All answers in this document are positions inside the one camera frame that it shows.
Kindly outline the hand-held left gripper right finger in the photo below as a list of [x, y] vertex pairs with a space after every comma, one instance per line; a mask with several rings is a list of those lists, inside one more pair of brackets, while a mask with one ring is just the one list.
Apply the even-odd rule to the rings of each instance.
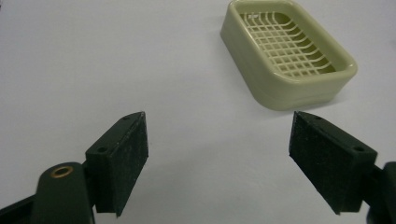
[[360, 210], [375, 150], [324, 118], [296, 111], [289, 154], [335, 214]]

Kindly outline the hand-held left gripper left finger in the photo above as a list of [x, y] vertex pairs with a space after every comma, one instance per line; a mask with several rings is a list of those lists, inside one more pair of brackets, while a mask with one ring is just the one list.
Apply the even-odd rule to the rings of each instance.
[[119, 119], [85, 155], [96, 211], [119, 217], [149, 157], [146, 113]]

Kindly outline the pale green soap dish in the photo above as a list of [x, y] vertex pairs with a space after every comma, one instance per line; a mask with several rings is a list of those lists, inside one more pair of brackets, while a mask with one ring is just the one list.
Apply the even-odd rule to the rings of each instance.
[[358, 70], [293, 0], [233, 0], [220, 36], [253, 98], [273, 110], [328, 102]]

